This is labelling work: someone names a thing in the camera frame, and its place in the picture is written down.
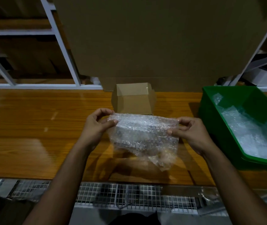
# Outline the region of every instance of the hand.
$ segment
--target hand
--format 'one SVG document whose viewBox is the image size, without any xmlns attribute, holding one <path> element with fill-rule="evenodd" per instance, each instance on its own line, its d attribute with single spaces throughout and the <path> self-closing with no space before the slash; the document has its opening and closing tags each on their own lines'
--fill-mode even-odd
<svg viewBox="0 0 267 225">
<path fill-rule="evenodd" d="M 180 117 L 177 120 L 183 126 L 169 129 L 168 134 L 186 139 L 192 149 L 201 156 L 211 150 L 219 150 L 200 118 Z"/>
<path fill-rule="evenodd" d="M 118 123 L 117 120 L 107 121 L 107 118 L 101 119 L 102 117 L 113 113 L 114 111 L 110 109 L 99 108 L 90 114 L 87 117 L 85 126 L 77 144 L 79 143 L 82 146 L 88 147 L 89 153 L 92 152 L 100 142 L 103 133 Z"/>
</svg>

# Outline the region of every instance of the green bin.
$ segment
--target green bin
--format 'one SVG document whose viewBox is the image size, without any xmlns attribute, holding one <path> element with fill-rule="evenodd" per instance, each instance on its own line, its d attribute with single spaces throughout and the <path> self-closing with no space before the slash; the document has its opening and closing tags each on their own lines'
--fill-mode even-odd
<svg viewBox="0 0 267 225">
<path fill-rule="evenodd" d="M 216 145 L 238 170 L 267 170 L 267 159 L 244 153 L 236 137 L 217 109 L 213 100 L 215 94 L 223 96 L 218 106 L 243 108 L 255 121 L 267 121 L 267 96 L 252 86 L 203 87 L 199 116 Z"/>
</svg>

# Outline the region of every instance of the white box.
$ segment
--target white box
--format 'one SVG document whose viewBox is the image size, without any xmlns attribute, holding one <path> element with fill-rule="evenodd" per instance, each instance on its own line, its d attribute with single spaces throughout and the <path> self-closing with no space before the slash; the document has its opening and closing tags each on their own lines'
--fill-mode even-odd
<svg viewBox="0 0 267 225">
<path fill-rule="evenodd" d="M 267 71 L 261 68 L 243 74 L 243 78 L 256 86 L 267 86 Z"/>
</svg>

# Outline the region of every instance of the wooden table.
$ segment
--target wooden table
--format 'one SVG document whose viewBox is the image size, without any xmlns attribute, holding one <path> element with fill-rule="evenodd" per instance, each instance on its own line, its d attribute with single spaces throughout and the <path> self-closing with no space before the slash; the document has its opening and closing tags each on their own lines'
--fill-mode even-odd
<svg viewBox="0 0 267 225">
<path fill-rule="evenodd" d="M 197 114 L 201 93 L 158 92 L 154 115 Z M 77 140 L 87 115 L 112 108 L 100 90 L 0 90 L 0 177 L 52 179 Z M 91 153 L 84 181 L 214 186 L 205 161 L 185 142 L 168 171 L 125 151 L 105 135 Z M 267 172 L 241 172 L 253 188 L 267 189 Z"/>
</svg>

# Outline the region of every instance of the bubble wrap bag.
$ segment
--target bubble wrap bag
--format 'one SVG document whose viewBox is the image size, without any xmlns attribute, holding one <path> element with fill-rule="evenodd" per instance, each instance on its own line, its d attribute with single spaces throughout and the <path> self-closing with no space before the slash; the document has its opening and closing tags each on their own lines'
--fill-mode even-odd
<svg viewBox="0 0 267 225">
<path fill-rule="evenodd" d="M 167 135 L 167 129 L 178 127 L 178 121 L 152 115 L 114 113 L 108 120 L 118 120 L 109 129 L 109 139 L 115 148 L 124 148 L 167 170 L 176 158 L 178 137 Z"/>
</svg>

